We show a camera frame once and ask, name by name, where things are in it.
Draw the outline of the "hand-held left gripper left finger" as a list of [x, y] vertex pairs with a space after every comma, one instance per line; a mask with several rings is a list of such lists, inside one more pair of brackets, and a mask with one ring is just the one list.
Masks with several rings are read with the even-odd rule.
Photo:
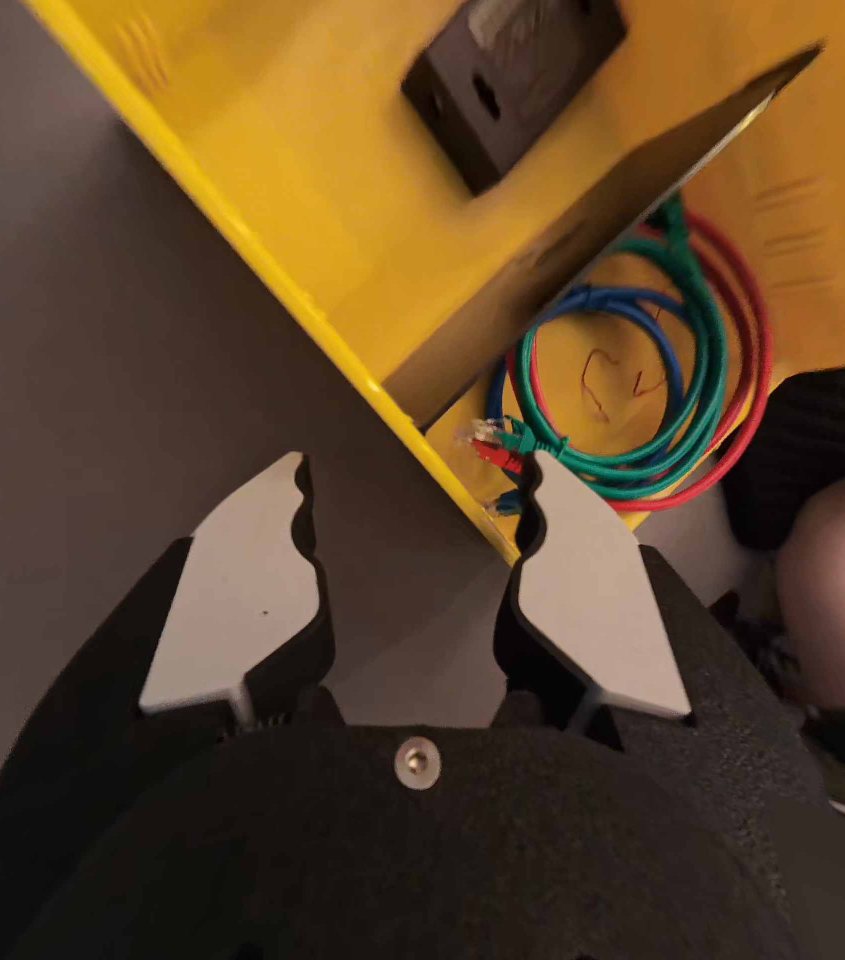
[[155, 715], [227, 704], [239, 726], [296, 708], [333, 665], [309, 459], [290, 452], [200, 522], [138, 698]]

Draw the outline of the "yellow plastic bin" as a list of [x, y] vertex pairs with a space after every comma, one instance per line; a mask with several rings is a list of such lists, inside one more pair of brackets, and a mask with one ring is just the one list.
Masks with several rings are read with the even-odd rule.
[[61, 48], [488, 542], [504, 478], [384, 388], [633, 150], [815, 42], [687, 183], [768, 303], [773, 382], [845, 367], [845, 2], [620, 2], [628, 35], [500, 185], [473, 198], [406, 101], [459, 2], [26, 2]]

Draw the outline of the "black network switch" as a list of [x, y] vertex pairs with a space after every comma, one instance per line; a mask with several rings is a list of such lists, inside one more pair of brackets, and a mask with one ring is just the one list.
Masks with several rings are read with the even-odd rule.
[[614, 1], [464, 2], [401, 93], [472, 197], [495, 188], [621, 46]]

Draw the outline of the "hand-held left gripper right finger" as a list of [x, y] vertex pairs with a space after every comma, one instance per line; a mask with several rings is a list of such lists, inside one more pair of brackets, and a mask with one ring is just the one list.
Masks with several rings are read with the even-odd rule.
[[492, 652], [510, 693], [584, 734], [603, 709], [693, 714], [641, 548], [617, 513], [549, 452], [529, 454]]

